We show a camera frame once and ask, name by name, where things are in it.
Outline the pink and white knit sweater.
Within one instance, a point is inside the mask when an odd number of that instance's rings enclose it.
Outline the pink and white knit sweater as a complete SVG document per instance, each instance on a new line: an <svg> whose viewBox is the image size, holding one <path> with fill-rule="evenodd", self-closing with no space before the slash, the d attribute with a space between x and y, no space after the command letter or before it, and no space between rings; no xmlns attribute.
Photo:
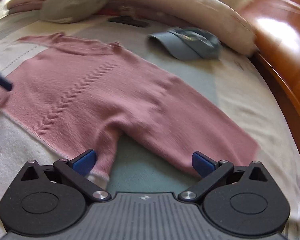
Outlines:
<svg viewBox="0 0 300 240"><path fill-rule="evenodd" d="M0 87L0 199L28 159L97 154L93 181L106 184L122 134L194 174L193 152L237 165L258 144L179 77L118 43L56 33L20 38Z"/></svg>

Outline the grey cat face cushion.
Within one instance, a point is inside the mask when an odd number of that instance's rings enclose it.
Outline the grey cat face cushion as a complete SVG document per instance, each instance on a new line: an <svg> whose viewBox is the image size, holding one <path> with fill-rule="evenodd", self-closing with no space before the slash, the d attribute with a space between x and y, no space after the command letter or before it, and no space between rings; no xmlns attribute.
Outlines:
<svg viewBox="0 0 300 240"><path fill-rule="evenodd" d="M76 23L101 10L109 0L46 0L41 20L53 23Z"/></svg>

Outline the blue baseball cap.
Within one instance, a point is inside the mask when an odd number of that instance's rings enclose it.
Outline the blue baseball cap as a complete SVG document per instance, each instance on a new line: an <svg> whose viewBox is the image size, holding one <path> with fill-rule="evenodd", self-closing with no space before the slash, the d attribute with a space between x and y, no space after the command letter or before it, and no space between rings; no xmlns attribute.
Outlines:
<svg viewBox="0 0 300 240"><path fill-rule="evenodd" d="M164 32L150 34L150 39L159 41L163 47L180 61L218 59L222 44L217 36L194 27L170 28Z"/></svg>

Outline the red stick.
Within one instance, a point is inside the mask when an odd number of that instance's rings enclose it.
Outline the red stick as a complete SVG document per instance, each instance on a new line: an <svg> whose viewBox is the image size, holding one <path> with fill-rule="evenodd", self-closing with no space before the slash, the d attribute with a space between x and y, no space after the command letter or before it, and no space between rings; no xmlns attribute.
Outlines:
<svg viewBox="0 0 300 240"><path fill-rule="evenodd" d="M120 13L116 9L112 8L102 8L100 11L95 13L96 15L104 15L104 16L119 16Z"/></svg>

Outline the black hair clip with flower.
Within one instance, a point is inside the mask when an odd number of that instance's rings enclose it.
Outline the black hair clip with flower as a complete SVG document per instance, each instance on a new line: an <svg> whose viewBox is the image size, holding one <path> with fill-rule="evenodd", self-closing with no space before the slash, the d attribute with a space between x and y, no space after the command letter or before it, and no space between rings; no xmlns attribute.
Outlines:
<svg viewBox="0 0 300 240"><path fill-rule="evenodd" d="M107 21L113 22L113 23L124 24L124 25L130 25L130 26L139 27L139 28L147 28L149 26L148 22L137 20L133 16L130 16L129 14L112 17L112 18L109 18Z"/></svg>

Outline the wooden headboard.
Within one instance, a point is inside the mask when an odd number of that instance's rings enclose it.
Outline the wooden headboard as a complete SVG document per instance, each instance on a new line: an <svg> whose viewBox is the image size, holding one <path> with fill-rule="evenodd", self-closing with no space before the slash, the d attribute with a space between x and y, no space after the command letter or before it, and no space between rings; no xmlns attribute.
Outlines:
<svg viewBox="0 0 300 240"><path fill-rule="evenodd" d="M253 27L261 56L300 114L300 0L251 0L239 13Z"/></svg>

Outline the floral cream rolled quilt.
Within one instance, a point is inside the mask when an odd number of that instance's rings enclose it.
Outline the floral cream rolled quilt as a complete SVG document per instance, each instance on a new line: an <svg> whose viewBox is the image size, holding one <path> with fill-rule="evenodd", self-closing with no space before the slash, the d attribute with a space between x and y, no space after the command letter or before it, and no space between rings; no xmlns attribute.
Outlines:
<svg viewBox="0 0 300 240"><path fill-rule="evenodd" d="M7 3L7 9L10 14L41 11L45 1L11 0ZM240 54L250 56L256 51L252 26L219 0L109 0L105 6L110 5L116 5L119 10L132 7L138 15L145 17L153 17L162 12L211 32L222 43Z"/></svg>

